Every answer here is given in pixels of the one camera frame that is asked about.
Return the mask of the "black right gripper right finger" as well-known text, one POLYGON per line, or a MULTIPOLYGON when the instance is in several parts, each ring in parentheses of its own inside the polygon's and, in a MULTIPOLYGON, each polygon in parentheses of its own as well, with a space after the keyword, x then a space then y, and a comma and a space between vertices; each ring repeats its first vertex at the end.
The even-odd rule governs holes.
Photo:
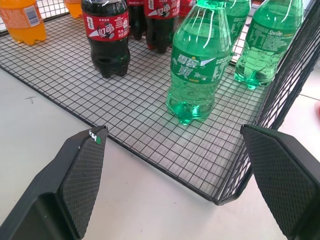
POLYGON ((293 136, 244 124, 262 197, 287 240, 320 240, 320 162, 293 136))

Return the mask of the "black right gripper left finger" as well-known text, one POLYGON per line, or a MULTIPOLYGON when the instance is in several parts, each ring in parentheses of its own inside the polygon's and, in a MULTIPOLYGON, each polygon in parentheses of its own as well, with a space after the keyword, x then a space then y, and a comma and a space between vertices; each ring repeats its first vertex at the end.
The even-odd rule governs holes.
POLYGON ((108 128, 69 137, 0 225, 0 240, 82 240, 100 188, 108 128))

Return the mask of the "green Sprite bottle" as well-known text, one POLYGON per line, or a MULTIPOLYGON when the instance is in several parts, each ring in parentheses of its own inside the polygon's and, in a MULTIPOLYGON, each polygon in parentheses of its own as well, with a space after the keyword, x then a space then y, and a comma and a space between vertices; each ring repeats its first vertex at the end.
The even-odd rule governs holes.
POLYGON ((197 0, 172 42, 166 106, 181 124, 210 116, 232 49, 226 0, 197 0))
POLYGON ((232 47, 240 37, 251 10, 251 0, 227 0, 225 11, 232 47))
POLYGON ((303 21, 303 0, 265 0, 252 16, 235 81, 250 90, 268 86, 303 21))

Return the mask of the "red label cola bottle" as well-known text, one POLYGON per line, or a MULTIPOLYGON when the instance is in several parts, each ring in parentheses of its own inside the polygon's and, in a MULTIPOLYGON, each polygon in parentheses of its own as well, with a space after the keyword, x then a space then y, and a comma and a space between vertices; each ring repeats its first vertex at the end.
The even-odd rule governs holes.
POLYGON ((123 77, 131 60, 126 0, 81 0, 81 10, 94 67, 104 78, 123 77))
POLYGON ((135 40, 141 40, 147 31, 147 21, 144 13, 144 0, 126 0, 129 12, 130 33, 135 40))
POLYGON ((185 18, 193 6, 196 4, 197 0, 180 0, 180 7, 179 7, 179 18, 185 18))
POLYGON ((143 7, 147 47, 164 54, 172 45, 177 29, 180 0, 144 0, 143 7))

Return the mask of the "orange soda bottle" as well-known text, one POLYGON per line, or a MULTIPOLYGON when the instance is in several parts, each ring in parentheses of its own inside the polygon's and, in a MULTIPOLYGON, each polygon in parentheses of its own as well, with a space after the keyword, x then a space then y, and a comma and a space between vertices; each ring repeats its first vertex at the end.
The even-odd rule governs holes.
POLYGON ((36 0, 0 0, 0 17, 16 42, 31 46, 46 40, 45 24, 36 0))
POLYGON ((70 15, 75 19, 82 16, 81 2, 82 0, 64 0, 64 4, 70 15))

